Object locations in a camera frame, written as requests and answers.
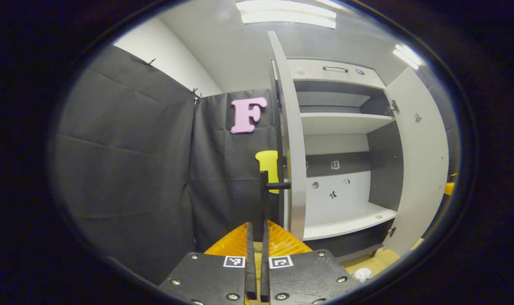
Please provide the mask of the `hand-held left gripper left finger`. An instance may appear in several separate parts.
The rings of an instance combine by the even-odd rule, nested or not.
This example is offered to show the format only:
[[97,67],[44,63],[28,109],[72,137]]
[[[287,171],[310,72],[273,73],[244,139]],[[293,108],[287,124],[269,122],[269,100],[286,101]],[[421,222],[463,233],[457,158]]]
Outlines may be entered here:
[[257,297],[253,251],[246,222],[204,253],[187,253],[158,289],[186,305],[246,305]]

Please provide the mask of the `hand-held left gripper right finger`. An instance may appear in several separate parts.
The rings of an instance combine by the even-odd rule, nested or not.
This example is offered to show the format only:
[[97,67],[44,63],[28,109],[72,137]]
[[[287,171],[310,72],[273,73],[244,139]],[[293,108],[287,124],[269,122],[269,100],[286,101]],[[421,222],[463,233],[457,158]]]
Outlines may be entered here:
[[357,288],[356,280],[329,250],[312,250],[270,220],[263,228],[262,302],[328,305]]

